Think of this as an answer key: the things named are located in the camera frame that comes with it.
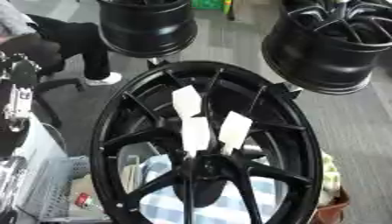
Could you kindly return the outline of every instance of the black pants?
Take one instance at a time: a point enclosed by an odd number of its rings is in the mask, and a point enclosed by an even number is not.
[[[43,39],[60,45],[63,60],[81,54],[85,63],[84,74],[90,80],[101,80],[109,76],[108,49],[100,39],[98,26],[93,23],[66,23],[48,17],[29,15],[37,23]],[[44,67],[44,73],[57,72],[59,66]]]

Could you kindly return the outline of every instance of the floor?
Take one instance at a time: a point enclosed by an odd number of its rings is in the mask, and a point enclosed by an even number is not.
[[[22,11],[68,21],[97,22],[93,0],[13,0]],[[199,35],[193,45],[177,55],[181,60],[220,60],[246,67],[272,81],[280,81],[260,53],[261,39],[277,17],[274,5],[241,7],[240,22],[228,22],[218,11],[196,11]],[[351,196],[346,224],[389,224],[392,220],[392,52],[374,71],[368,88],[357,94],[330,96],[304,92],[297,103],[308,115],[322,148],[331,153]],[[125,81],[146,70],[141,59],[112,54],[112,68]],[[69,61],[57,77],[79,77],[81,59]],[[116,87],[90,88],[78,94],[71,87],[52,91],[47,98],[59,111],[68,151],[88,150],[95,119]]]

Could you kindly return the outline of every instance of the person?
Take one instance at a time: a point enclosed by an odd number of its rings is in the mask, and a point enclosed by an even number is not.
[[[113,85],[122,79],[110,72],[108,49],[96,24],[26,15],[7,0],[0,0],[0,51],[25,53],[41,65],[42,74],[62,70],[67,59],[81,54],[88,86]]]

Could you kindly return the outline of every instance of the blue checkered cloth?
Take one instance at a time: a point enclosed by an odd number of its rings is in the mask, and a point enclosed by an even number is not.
[[[171,168],[171,161],[166,155],[149,158],[141,164],[142,183],[152,181]],[[275,182],[270,178],[252,177],[251,184],[262,221],[266,222],[277,209]],[[177,198],[172,186],[145,196],[140,205],[142,214],[152,223],[184,223],[184,205]],[[195,208],[194,223],[245,224],[250,223],[250,218],[242,196],[235,185],[228,182],[215,203],[211,206]]]

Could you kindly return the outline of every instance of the red label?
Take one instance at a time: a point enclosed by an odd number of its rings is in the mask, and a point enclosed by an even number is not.
[[[75,200],[75,205],[77,207],[85,207],[86,206],[86,200],[88,200],[90,196],[84,192],[79,194],[79,197]]]

